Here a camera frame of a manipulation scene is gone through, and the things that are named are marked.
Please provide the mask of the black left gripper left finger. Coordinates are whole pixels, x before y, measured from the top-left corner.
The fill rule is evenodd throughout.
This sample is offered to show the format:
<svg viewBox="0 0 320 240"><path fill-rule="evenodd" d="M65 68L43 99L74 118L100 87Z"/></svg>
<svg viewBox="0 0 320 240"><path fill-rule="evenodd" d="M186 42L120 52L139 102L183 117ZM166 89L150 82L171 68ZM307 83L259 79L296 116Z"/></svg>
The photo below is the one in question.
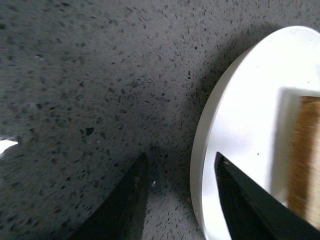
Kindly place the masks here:
<svg viewBox="0 0 320 240"><path fill-rule="evenodd" d="M70 240L141 240L148 200L148 157L142 153L103 204Z"/></svg>

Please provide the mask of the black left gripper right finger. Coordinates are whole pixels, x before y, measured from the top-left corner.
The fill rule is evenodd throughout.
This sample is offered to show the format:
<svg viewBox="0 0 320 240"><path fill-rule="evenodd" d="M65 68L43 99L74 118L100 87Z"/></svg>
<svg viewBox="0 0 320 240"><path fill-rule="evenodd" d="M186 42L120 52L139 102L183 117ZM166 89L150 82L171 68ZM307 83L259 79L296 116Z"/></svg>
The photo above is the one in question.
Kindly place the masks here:
<svg viewBox="0 0 320 240"><path fill-rule="evenodd" d="M318 240L320 232L267 193L220 152L215 175L233 240Z"/></svg>

